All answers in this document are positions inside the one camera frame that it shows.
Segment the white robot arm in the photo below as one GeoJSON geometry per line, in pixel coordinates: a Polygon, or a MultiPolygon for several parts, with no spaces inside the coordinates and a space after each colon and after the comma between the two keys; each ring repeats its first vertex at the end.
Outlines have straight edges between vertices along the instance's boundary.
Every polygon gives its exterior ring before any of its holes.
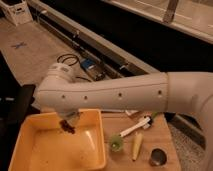
{"type": "Polygon", "coordinates": [[[36,101],[73,122],[83,108],[146,110],[186,114],[201,126],[206,152],[201,171],[213,171],[213,73],[157,72],[96,82],[73,81],[64,63],[50,66],[36,101]]]}

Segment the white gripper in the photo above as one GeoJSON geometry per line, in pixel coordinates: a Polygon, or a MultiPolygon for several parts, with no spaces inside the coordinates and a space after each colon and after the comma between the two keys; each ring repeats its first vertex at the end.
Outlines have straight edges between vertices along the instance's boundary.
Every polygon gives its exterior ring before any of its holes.
{"type": "Polygon", "coordinates": [[[59,116],[66,121],[69,126],[75,127],[80,120],[80,113],[78,111],[60,112],[59,116]]]}

